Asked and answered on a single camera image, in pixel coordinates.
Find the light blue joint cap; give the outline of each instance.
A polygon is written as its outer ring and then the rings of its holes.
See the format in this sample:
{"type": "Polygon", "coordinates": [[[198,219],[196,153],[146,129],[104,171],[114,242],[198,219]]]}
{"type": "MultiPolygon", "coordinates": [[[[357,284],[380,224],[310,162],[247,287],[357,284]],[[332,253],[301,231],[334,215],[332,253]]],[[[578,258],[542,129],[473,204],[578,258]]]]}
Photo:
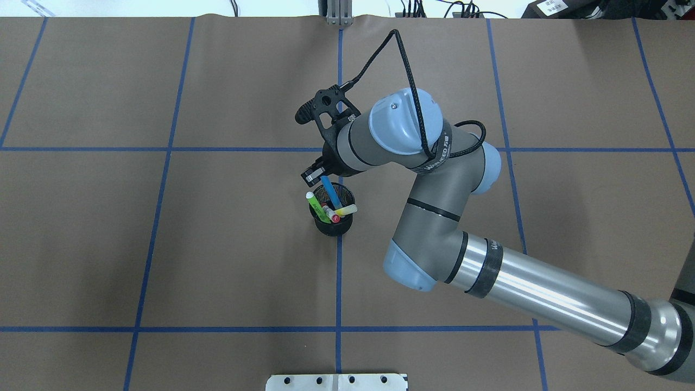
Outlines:
{"type": "MultiPolygon", "coordinates": [[[[427,145],[432,148],[442,132],[444,117],[439,105],[427,91],[418,88],[427,145]]],[[[399,155],[422,152],[420,125],[410,88],[393,93],[374,104],[369,113],[369,131],[385,150],[399,155]]]]}
{"type": "Polygon", "coordinates": [[[487,142],[483,142],[482,150],[485,154],[485,171],[483,172],[480,184],[478,184],[478,187],[475,188],[471,194],[483,194],[490,190],[492,184],[497,182],[497,179],[500,177],[500,171],[502,170],[502,158],[497,148],[487,142]]]}
{"type": "Polygon", "coordinates": [[[429,292],[436,284],[436,280],[413,262],[393,239],[389,243],[389,250],[386,252],[384,271],[394,281],[416,291],[429,292]]]}

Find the green highlighter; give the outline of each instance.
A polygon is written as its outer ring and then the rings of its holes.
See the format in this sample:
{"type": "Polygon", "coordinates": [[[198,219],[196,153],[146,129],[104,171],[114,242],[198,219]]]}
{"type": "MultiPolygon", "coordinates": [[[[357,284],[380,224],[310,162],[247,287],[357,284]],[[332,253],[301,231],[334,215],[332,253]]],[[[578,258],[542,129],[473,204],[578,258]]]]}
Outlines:
{"type": "Polygon", "coordinates": [[[323,210],[321,207],[321,204],[318,203],[318,200],[316,199],[316,196],[313,194],[312,191],[307,191],[306,193],[306,200],[309,201],[309,205],[311,205],[311,208],[313,211],[316,213],[316,216],[323,221],[326,224],[330,224],[331,221],[328,219],[328,215],[326,214],[326,211],[323,210]]]}

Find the mesh pencil cup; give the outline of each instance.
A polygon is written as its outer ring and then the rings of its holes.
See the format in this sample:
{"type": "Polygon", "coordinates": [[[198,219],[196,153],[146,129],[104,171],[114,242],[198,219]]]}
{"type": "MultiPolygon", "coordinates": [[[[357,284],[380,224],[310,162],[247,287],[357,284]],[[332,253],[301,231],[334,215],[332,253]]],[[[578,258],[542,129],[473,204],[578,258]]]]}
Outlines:
{"type": "MultiPolygon", "coordinates": [[[[336,194],[338,195],[338,199],[341,201],[341,204],[343,204],[343,206],[354,204],[354,196],[347,187],[339,183],[332,183],[332,185],[333,189],[336,191],[336,194]]],[[[328,205],[329,208],[336,210],[335,205],[333,205],[333,203],[331,202],[331,198],[328,196],[328,193],[326,193],[326,189],[324,189],[323,185],[317,187],[316,190],[313,191],[313,194],[320,204],[325,203],[326,205],[328,205]]],[[[323,233],[324,235],[330,237],[337,237],[342,234],[345,234],[352,225],[352,214],[348,214],[347,216],[341,217],[341,220],[337,223],[328,224],[324,223],[323,221],[321,221],[320,218],[318,218],[318,216],[316,216],[316,212],[313,210],[311,206],[309,206],[309,212],[311,212],[313,222],[316,224],[318,230],[321,231],[321,233],[323,233]]]]}

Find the yellow marker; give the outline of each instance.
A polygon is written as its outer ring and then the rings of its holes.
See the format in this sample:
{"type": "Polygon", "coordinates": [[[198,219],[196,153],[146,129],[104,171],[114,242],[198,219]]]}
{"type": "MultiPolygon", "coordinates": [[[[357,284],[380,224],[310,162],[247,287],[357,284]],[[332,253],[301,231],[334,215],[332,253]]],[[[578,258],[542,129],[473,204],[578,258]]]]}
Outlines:
{"type": "Polygon", "coordinates": [[[355,204],[336,210],[336,214],[340,217],[347,216],[348,214],[353,214],[355,212],[357,212],[357,205],[355,204]]]}

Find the white metal bracket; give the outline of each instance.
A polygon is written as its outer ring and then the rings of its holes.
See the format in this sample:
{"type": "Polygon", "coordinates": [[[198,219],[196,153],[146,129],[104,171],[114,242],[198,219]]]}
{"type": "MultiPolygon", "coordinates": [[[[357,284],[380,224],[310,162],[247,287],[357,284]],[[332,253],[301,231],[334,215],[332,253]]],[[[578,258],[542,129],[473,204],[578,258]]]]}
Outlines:
{"type": "Polygon", "coordinates": [[[265,391],[408,391],[408,375],[274,375],[265,383],[265,391]]]}
{"type": "Polygon", "coordinates": [[[337,26],[352,24],[352,0],[328,0],[326,22],[337,26]]]}

